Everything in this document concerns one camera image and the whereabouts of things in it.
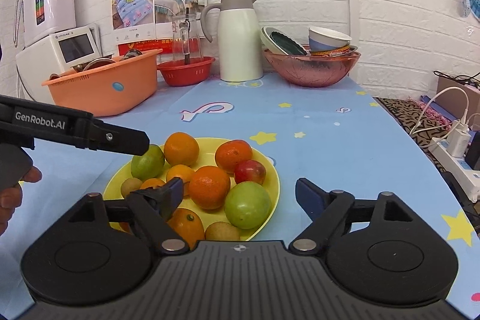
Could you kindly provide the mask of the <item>person's left hand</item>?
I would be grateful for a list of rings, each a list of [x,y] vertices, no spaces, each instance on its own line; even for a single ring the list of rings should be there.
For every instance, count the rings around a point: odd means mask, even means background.
[[[42,178],[42,173],[35,166],[32,166],[26,175],[22,178],[23,182],[36,183]],[[21,206],[23,200],[23,191],[20,183],[13,187],[1,190],[0,196],[0,235],[7,230],[8,223],[14,212]]]

